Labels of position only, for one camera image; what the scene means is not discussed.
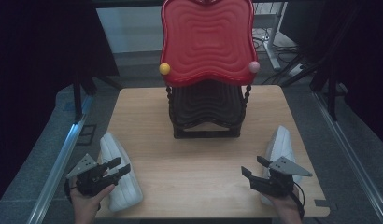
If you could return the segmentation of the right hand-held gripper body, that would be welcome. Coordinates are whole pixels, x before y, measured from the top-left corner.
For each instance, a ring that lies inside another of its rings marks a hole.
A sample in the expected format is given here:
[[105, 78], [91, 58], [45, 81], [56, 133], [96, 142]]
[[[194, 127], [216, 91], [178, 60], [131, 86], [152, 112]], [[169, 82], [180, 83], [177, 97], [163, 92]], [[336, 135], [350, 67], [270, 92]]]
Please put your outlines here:
[[294, 180], [296, 176], [312, 176], [305, 168], [294, 163], [291, 164], [289, 171], [284, 165], [278, 165], [270, 161], [267, 168], [268, 178], [252, 176], [249, 179], [250, 188], [272, 197], [286, 197], [293, 191]]

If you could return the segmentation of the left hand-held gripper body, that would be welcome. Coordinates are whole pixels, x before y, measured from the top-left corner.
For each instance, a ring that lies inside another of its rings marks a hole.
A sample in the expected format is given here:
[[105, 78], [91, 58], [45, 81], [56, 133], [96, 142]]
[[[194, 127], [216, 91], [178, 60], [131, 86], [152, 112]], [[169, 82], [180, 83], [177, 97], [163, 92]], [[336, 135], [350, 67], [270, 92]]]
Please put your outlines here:
[[73, 177], [77, 179], [76, 188], [84, 196], [95, 196], [106, 187], [116, 185], [119, 179], [116, 179], [114, 174], [105, 175], [105, 172], [110, 169], [104, 170], [102, 164], [95, 161], [89, 154], [83, 156], [66, 175], [68, 188], [72, 188], [70, 182]]

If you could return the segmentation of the white cloth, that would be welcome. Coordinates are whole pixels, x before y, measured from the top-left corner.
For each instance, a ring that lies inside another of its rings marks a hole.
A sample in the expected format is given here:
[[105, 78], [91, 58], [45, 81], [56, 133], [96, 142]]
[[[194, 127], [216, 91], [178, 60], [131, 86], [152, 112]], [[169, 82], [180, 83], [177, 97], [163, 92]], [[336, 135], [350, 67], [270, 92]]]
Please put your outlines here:
[[291, 146], [291, 134], [287, 128], [279, 125], [274, 131], [264, 156], [268, 161], [284, 165], [289, 171], [295, 157]]
[[109, 162], [120, 158], [121, 164], [116, 166], [117, 170], [126, 165], [129, 165], [131, 168], [130, 172], [123, 175], [118, 185], [110, 192], [109, 210], [118, 212], [140, 203], [143, 200], [142, 190], [135, 177], [131, 161], [121, 143], [112, 133], [105, 133], [100, 139], [100, 147], [101, 162]]

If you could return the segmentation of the red and black two-tier rack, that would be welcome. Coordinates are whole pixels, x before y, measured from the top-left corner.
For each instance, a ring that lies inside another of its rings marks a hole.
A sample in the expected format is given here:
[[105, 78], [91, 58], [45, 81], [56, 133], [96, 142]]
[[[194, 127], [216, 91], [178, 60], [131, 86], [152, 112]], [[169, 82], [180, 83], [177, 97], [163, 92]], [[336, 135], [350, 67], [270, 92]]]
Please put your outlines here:
[[175, 138], [237, 137], [260, 69], [251, 0], [165, 0], [159, 71]]

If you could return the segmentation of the person's left hand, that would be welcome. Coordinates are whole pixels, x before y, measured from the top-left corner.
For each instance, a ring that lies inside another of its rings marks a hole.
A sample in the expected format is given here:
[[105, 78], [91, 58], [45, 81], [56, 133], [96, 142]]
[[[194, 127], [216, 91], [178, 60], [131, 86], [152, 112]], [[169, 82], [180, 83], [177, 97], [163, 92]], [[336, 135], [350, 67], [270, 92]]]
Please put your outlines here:
[[110, 185], [92, 197], [83, 196], [77, 188], [70, 189], [75, 224], [93, 224], [100, 202], [115, 188]]

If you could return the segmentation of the person's right hand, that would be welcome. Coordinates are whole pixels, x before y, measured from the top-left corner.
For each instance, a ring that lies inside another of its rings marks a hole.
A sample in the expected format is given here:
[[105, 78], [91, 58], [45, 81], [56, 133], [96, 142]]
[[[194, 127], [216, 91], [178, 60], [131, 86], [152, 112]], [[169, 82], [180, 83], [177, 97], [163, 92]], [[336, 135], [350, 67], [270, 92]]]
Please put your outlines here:
[[298, 206], [291, 196], [276, 198], [264, 194], [263, 197], [274, 206], [282, 224], [303, 224]]

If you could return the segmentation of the black stand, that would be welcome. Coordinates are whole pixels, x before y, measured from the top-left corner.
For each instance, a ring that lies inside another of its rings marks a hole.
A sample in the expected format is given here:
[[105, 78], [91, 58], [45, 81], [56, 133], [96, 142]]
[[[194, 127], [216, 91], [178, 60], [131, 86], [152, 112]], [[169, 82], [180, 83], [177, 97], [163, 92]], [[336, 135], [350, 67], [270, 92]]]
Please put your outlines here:
[[324, 86], [327, 86], [327, 112], [334, 121], [337, 121], [335, 112], [336, 97], [342, 96], [342, 93], [337, 92], [338, 76], [335, 61], [332, 56], [324, 56], [316, 63], [316, 66], [317, 73], [314, 75], [309, 87], [312, 91], [321, 91]]
[[[123, 86], [111, 79], [110, 77], [97, 77], [108, 84], [109, 86], [121, 90]], [[75, 123], [78, 124], [82, 120], [84, 115], [82, 111], [81, 91], [85, 91], [88, 96], [94, 96], [97, 93], [97, 87], [94, 83], [95, 77], [83, 77], [79, 73], [75, 73], [72, 78], [73, 95], [74, 95], [74, 107], [75, 107]]]

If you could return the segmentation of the white metal stand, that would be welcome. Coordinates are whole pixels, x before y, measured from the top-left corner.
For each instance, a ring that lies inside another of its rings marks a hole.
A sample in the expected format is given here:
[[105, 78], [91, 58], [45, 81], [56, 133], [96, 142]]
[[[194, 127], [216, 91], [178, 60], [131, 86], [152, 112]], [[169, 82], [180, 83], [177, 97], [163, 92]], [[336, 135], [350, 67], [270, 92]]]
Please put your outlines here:
[[262, 45], [266, 55], [275, 71], [281, 66], [275, 54], [274, 42], [277, 36], [282, 14], [286, 3], [274, 0], [254, 1], [253, 5], [253, 28], [264, 31]]

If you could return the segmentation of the dark curtain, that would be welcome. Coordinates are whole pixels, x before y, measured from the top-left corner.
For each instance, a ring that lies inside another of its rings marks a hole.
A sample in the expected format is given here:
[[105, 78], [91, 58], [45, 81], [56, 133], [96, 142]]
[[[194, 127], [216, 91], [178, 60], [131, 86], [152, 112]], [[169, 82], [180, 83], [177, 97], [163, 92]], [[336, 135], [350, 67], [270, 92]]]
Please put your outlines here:
[[33, 149], [56, 95], [117, 65], [92, 0], [0, 0], [0, 200]]
[[383, 0], [327, 0], [317, 31], [323, 43], [317, 50], [328, 50], [355, 6], [360, 10], [310, 87], [321, 89], [329, 77], [345, 85], [347, 104], [383, 142]]

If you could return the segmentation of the aluminium floor rail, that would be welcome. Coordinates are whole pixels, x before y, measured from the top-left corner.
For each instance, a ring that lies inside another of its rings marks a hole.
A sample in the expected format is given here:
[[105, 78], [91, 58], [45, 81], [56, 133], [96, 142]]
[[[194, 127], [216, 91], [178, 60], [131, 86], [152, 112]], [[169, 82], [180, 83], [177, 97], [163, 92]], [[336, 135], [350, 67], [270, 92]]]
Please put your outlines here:
[[93, 96], [87, 96], [84, 99], [81, 105], [81, 119], [71, 126], [58, 157], [55, 163], [53, 163], [48, 179], [45, 182], [45, 185], [36, 200], [35, 206], [26, 221], [26, 224], [42, 224], [50, 207], [50, 202], [53, 199], [55, 191], [62, 179], [65, 167], [76, 145], [79, 134], [81, 133], [84, 123], [88, 117], [93, 100]]
[[357, 157], [354, 148], [349, 143], [339, 123], [335, 121], [327, 111], [327, 104], [324, 99], [316, 92], [312, 92], [312, 96], [315, 98], [322, 116], [324, 117], [331, 132], [333, 133], [334, 138], [343, 151], [353, 173], [357, 177], [365, 195], [375, 210], [378, 219], [380, 220], [381, 224], [383, 224], [383, 196], [381, 192], [379, 191], [372, 178], [368, 175], [365, 168], [362, 166], [362, 162]]

